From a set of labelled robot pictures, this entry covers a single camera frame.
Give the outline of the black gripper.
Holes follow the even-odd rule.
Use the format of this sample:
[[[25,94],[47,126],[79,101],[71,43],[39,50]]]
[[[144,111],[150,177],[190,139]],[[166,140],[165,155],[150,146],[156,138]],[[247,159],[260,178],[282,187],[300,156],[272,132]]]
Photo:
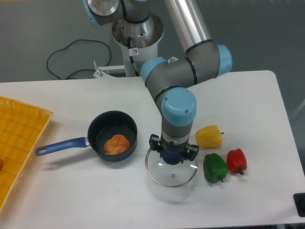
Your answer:
[[[149,139],[150,149],[152,151],[159,152],[161,155],[165,153],[175,153],[180,154],[181,163],[185,160],[193,161],[199,151],[198,145],[191,145],[188,143],[189,138],[161,138],[155,134],[151,134]]]

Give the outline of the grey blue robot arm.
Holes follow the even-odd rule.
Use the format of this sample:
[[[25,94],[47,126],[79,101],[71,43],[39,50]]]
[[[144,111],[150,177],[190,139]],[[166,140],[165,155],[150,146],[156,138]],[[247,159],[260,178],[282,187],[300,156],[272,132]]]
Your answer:
[[[150,11],[147,0],[85,0],[83,5],[93,25],[112,24],[126,76],[142,77],[162,115],[161,135],[150,137],[150,149],[169,165],[194,160],[198,147],[188,141],[196,100],[187,88],[232,68],[230,51],[213,42],[196,1],[165,3],[185,52],[184,58],[174,62],[158,56],[163,22]]]

